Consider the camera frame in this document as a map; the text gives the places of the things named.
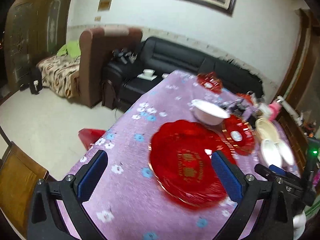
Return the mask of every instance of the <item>tablecloth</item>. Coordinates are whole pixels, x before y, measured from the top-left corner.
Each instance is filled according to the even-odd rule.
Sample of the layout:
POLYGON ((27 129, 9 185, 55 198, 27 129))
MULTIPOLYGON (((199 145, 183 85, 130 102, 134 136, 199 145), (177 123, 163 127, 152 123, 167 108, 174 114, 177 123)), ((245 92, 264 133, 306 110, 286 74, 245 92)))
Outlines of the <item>tablecloth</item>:
MULTIPOLYGON (((83 206, 108 240, 211 240, 233 212, 236 203, 229 197, 201 211, 187 210, 169 201, 148 167, 152 135, 166 122, 196 122, 191 111, 191 101, 196 98, 231 103, 237 96, 226 89, 220 95, 214 94, 200 86, 196 76, 174 71, 143 95, 70 170, 69 174, 75 174, 99 149, 107 152, 108 166, 83 206)), ((279 124, 275 125, 287 142, 279 124)), ((257 143, 249 156, 234 154, 244 174, 259 177, 254 172, 259 150, 257 143)), ((298 168, 295 165, 289 171, 297 174, 298 168)), ((70 233, 79 237, 61 202, 59 206, 70 233)), ((241 238, 249 234, 260 206, 258 201, 241 238)))

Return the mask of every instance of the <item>metal screw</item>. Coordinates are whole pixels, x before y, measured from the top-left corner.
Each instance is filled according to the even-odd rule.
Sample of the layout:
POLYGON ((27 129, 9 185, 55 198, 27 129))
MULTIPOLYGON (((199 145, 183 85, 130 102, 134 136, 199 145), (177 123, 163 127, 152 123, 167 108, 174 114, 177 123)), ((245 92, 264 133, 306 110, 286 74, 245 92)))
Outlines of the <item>metal screw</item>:
POLYGON ((248 181, 253 181, 255 179, 255 177, 252 175, 252 174, 247 174, 245 176, 245 178, 248 180, 248 181))
POLYGON ((276 181, 277 181, 277 183, 279 183, 279 184, 282 184, 283 183, 283 179, 281 179, 281 178, 276 178, 276 181))
POLYGON ((73 175, 69 174, 66 176, 66 181, 72 181, 73 180, 73 175))
POLYGON ((42 183, 44 183, 44 179, 38 179, 37 184, 41 185, 42 183))

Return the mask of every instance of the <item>pink bottle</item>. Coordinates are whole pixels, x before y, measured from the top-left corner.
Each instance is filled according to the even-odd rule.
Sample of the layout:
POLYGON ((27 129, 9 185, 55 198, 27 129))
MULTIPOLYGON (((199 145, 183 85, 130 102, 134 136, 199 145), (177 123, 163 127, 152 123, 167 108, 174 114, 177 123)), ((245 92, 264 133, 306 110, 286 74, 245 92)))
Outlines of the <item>pink bottle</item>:
POLYGON ((269 105, 269 108, 272 112, 271 116, 269 117, 269 121, 276 119, 277 115, 280 113, 281 107, 282 106, 277 103, 276 100, 269 105))

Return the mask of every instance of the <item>blue gripper pad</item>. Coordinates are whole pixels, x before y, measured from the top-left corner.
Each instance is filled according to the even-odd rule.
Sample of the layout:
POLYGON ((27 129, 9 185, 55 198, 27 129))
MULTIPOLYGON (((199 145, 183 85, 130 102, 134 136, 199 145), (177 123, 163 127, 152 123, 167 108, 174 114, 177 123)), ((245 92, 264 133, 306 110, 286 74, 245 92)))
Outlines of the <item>blue gripper pad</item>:
POLYGON ((211 165, 217 173, 230 199, 234 202, 240 203, 243 198, 242 186, 217 152, 212 153, 211 165))
POLYGON ((77 182, 76 195, 81 203, 90 199, 107 165, 107 153, 99 150, 90 162, 83 165, 77 172, 77 174, 81 174, 81 169, 85 172, 85 175, 81 174, 82 179, 80 178, 80 181, 77 182))
POLYGON ((270 165, 269 170, 275 172, 276 174, 279 174, 281 176, 285 176, 285 171, 275 165, 270 165))

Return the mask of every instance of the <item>animal print blanket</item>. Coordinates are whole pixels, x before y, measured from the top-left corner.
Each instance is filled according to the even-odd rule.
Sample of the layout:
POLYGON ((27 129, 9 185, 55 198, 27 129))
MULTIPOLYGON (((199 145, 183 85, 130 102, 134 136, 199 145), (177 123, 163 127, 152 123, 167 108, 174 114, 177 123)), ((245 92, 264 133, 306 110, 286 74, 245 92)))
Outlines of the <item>animal print blanket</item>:
POLYGON ((42 85, 49 87, 60 97, 73 98, 79 96, 80 57, 53 56, 40 61, 37 67, 41 71, 42 85))

